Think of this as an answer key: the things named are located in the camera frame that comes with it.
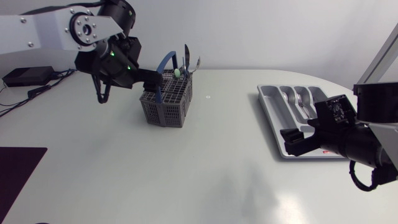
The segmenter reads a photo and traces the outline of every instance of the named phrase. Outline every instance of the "gray plastic basket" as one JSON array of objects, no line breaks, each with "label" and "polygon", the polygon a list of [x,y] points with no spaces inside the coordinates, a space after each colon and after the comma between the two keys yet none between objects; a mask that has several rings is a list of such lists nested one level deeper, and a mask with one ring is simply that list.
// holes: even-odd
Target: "gray plastic basket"
[{"label": "gray plastic basket", "polygon": [[164,70],[161,86],[162,103],[155,93],[144,92],[140,97],[149,124],[181,128],[192,99],[192,75],[175,78],[173,70]]}]

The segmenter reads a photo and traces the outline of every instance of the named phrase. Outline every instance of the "table surface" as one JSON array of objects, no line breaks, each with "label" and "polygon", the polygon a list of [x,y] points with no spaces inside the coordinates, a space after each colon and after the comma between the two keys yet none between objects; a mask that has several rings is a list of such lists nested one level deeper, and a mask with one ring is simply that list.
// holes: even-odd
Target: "table surface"
[{"label": "table surface", "polygon": [[[1,146],[48,148],[3,223],[396,223],[397,182],[362,192],[348,161],[280,157],[258,84],[318,85],[356,102],[299,73],[199,70],[183,128],[162,128],[146,123],[140,83],[101,105],[77,73],[0,118]],[[28,89],[4,90],[0,103]]]}]

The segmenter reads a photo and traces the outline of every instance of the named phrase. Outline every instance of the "green ball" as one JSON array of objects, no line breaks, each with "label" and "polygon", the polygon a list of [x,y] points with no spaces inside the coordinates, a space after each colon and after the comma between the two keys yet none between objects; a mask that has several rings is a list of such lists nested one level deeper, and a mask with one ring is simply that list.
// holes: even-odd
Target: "green ball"
[{"label": "green ball", "polygon": [[181,72],[178,68],[174,69],[174,76],[176,78],[181,78]]}]

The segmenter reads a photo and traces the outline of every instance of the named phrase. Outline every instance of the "dish rack basket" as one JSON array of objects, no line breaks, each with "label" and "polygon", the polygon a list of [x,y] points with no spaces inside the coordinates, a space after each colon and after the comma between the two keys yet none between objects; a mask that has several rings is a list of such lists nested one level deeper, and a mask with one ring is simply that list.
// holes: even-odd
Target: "dish rack basket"
[{"label": "dish rack basket", "polygon": [[[164,70],[171,58],[174,69]],[[177,78],[174,74],[176,68],[176,53],[170,52],[157,69],[163,76],[162,86],[157,93],[144,91],[140,97],[149,124],[175,128],[181,128],[184,124],[192,100],[192,73],[183,71],[181,77]]]}]

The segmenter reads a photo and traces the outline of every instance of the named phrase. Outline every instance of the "gray cutlery tray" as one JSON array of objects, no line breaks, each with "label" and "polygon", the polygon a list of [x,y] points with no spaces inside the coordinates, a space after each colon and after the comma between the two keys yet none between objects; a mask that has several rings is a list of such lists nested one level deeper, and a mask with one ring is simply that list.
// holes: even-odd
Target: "gray cutlery tray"
[{"label": "gray cutlery tray", "polygon": [[298,157],[288,155],[285,150],[285,141],[279,132],[281,129],[298,128],[304,132],[305,138],[313,135],[314,128],[307,124],[307,120],[317,118],[314,103],[328,98],[319,86],[258,85],[257,89],[282,157],[344,159],[323,149],[316,149]]}]

